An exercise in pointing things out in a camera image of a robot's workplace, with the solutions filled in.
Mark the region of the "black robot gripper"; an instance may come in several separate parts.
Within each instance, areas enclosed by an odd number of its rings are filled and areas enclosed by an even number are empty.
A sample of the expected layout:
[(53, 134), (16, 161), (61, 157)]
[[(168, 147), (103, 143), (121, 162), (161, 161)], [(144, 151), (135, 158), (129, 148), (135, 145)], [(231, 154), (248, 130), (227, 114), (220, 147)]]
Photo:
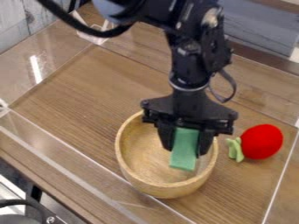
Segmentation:
[(173, 94), (145, 99), (140, 103), (143, 122), (157, 128), (163, 148), (173, 148), (176, 127), (199, 130), (196, 156), (204, 156), (215, 135), (234, 133), (239, 113), (217, 104), (205, 94), (176, 98)]

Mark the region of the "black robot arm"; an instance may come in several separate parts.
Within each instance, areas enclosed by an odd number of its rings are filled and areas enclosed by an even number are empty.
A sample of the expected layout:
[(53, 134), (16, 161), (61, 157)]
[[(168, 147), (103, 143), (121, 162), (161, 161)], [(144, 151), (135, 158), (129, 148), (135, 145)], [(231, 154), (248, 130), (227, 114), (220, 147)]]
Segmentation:
[(101, 16), (116, 24), (107, 31), (84, 25), (52, 0), (36, 1), (67, 25), (93, 37), (117, 37), (139, 22), (163, 30), (172, 53), (172, 93), (141, 101), (143, 121), (157, 128), (168, 151), (173, 150), (175, 130), (196, 130), (195, 155), (204, 155), (212, 138), (229, 135), (239, 118), (238, 112), (223, 105), (229, 98), (205, 94), (215, 75), (234, 88), (238, 86), (224, 70), (234, 50), (224, 33), (219, 0), (91, 0)]

